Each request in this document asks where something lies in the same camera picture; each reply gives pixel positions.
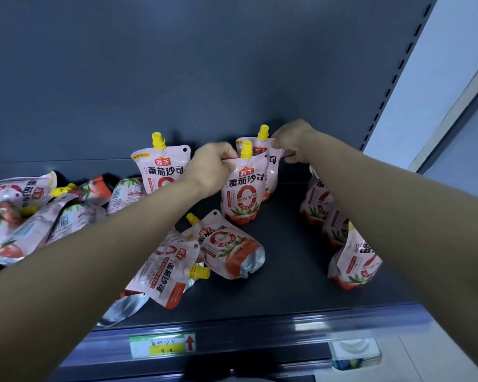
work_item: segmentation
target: forearm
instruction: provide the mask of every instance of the forearm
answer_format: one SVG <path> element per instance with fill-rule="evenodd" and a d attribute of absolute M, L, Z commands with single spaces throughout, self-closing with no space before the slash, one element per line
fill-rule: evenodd
<path fill-rule="evenodd" d="M 45 378 L 201 198 L 181 179 L 1 271 L 0 379 Z"/>
<path fill-rule="evenodd" d="M 379 256 L 478 364 L 478 197 L 363 155 L 325 134 L 301 141 Z"/>

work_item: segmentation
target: shelf price strip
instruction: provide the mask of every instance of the shelf price strip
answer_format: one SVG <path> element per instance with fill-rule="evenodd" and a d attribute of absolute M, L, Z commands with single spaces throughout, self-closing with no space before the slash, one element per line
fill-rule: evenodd
<path fill-rule="evenodd" d="M 197 348 L 196 334 L 191 332 L 130 337 L 129 347 L 133 358 L 153 358 L 194 353 Z"/>

